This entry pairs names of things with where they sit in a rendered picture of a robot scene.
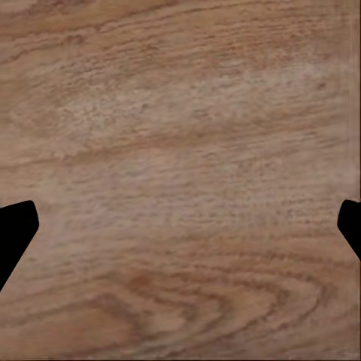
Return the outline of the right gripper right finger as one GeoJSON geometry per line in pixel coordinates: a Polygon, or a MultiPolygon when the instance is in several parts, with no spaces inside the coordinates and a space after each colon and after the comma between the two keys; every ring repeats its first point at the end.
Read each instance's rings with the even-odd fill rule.
{"type": "Polygon", "coordinates": [[[337,227],[361,260],[361,202],[344,200],[337,227]]]}

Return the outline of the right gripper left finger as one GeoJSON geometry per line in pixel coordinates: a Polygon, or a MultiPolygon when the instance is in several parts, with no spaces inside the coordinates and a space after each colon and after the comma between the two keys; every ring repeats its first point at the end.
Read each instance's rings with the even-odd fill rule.
{"type": "Polygon", "coordinates": [[[39,229],[32,200],[0,208],[0,290],[39,229]]]}

